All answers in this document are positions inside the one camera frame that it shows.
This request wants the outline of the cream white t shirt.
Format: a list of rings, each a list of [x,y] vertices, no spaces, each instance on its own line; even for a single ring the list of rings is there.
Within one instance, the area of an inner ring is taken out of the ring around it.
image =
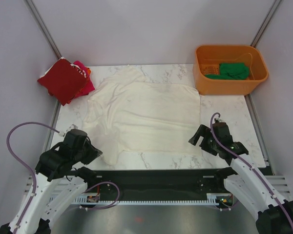
[[[200,96],[188,85],[149,82],[128,66],[87,101],[82,129],[109,165],[124,152],[201,156],[189,143],[200,125]]]

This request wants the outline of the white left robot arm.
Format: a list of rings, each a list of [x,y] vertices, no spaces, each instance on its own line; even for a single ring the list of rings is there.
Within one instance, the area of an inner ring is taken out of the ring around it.
[[[68,206],[84,192],[97,188],[96,174],[86,167],[102,155],[87,133],[73,129],[62,142],[41,154],[34,170],[33,182],[15,218],[0,227],[0,234],[49,234],[51,226]],[[71,172],[76,163],[84,166],[74,172],[73,179],[50,201],[61,180]]]

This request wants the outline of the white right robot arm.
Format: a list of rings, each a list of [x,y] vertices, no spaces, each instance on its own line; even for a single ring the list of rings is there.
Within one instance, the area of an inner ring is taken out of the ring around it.
[[[200,148],[226,161],[228,167],[215,174],[214,186],[228,191],[249,211],[260,234],[293,234],[293,200],[288,201],[256,167],[249,151],[241,142],[233,141],[224,122],[210,127],[201,124],[189,140]]]

